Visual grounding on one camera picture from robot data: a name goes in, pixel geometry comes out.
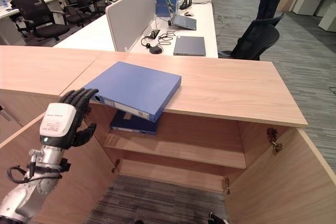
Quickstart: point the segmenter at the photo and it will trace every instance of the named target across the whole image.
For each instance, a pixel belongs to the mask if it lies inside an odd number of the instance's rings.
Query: cabinet door
[[[21,126],[45,112],[58,96],[0,90],[0,104]]]
[[[0,143],[21,128],[5,110],[0,111]]]
[[[334,224],[336,176],[302,129],[289,129],[224,191],[233,224]]]
[[[7,169],[16,165],[26,167],[30,161],[28,151],[41,147],[39,126],[42,118],[40,115],[0,143],[0,200],[16,186],[7,179]],[[46,199],[36,222],[83,223],[118,176],[116,169],[111,172],[114,165],[95,137],[83,146],[66,150],[64,158],[71,163],[70,171],[63,173],[63,179]]]

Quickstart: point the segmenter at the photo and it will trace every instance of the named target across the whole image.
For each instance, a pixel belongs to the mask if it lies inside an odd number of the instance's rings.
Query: binder label
[[[115,106],[117,109],[119,109],[119,110],[122,110],[122,111],[125,111],[125,112],[129,112],[129,113],[131,113],[131,114],[133,114],[133,115],[137,115],[137,116],[139,116],[139,117],[141,117],[141,118],[145,118],[145,119],[149,120],[149,114],[146,113],[146,112],[143,112],[143,111],[140,111],[140,110],[133,109],[133,108],[131,108],[131,107],[125,106],[125,105],[120,104],[120,103],[117,103],[117,102],[114,103],[114,106]]]

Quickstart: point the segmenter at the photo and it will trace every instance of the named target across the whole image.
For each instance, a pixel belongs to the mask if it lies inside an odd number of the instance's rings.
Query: cabinet hinge
[[[282,149],[283,145],[277,143],[278,131],[275,128],[267,129],[267,138],[269,143],[273,146],[273,154],[277,155]]]
[[[225,189],[226,189],[226,194],[229,195],[231,193],[229,178],[225,178]]]

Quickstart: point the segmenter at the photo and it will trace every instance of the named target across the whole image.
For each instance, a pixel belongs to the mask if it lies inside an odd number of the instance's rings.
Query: gray laptop
[[[204,37],[178,36],[173,55],[205,56]]]
[[[170,14],[170,22],[172,26],[179,26],[190,30],[196,30],[196,20],[193,18],[184,17],[182,15],[178,15],[174,12],[174,5],[172,0],[166,0],[169,14]]]

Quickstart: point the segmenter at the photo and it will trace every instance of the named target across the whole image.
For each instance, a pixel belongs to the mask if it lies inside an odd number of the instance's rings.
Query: blue binder
[[[156,122],[179,86],[181,76],[118,61],[90,83],[94,100]]]
[[[154,123],[144,118],[118,110],[110,124],[110,128],[113,130],[155,135],[158,126],[157,124],[158,121]]]

